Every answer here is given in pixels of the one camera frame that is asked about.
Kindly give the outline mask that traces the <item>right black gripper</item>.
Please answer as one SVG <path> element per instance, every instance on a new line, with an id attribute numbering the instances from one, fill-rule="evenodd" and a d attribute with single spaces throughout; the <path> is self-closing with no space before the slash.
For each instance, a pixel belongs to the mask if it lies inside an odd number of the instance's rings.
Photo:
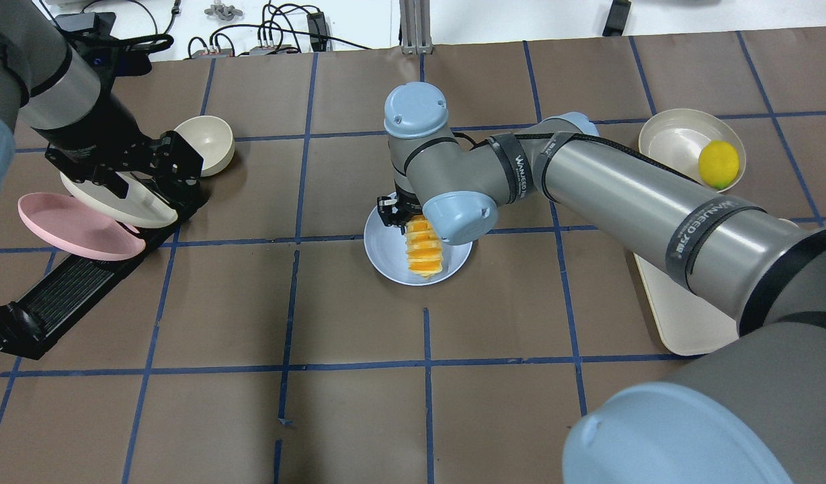
<path id="1" fill-rule="evenodd" d="M 423 214 L 419 198 L 404 189 L 395 189 L 395 197 L 379 196 L 376 200 L 376 211 L 383 226 L 396 227 L 400 231 L 406 230 L 409 218 Z"/>

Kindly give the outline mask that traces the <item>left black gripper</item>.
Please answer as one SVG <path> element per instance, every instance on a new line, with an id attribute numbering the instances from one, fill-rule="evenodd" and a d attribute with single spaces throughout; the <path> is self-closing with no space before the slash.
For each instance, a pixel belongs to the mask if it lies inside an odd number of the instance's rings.
<path id="1" fill-rule="evenodd" d="M 44 131 L 45 159 L 69 181 L 90 182 L 124 199 L 129 192 L 118 172 L 138 171 L 151 179 L 166 199 L 191 202 L 200 197 L 203 157 L 177 131 L 149 138 L 136 123 L 81 122 Z"/>

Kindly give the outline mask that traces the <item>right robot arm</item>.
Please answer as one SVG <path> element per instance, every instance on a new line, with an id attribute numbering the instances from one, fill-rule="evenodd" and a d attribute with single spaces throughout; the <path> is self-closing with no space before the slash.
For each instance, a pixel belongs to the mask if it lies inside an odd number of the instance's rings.
<path id="1" fill-rule="evenodd" d="M 826 483 L 826 229 L 785 223 L 616 142 L 584 114 L 466 151 L 424 82 L 383 107 L 397 207 L 462 245 L 538 191 L 737 323 L 739 338 L 572 427 L 566 483 Z"/>

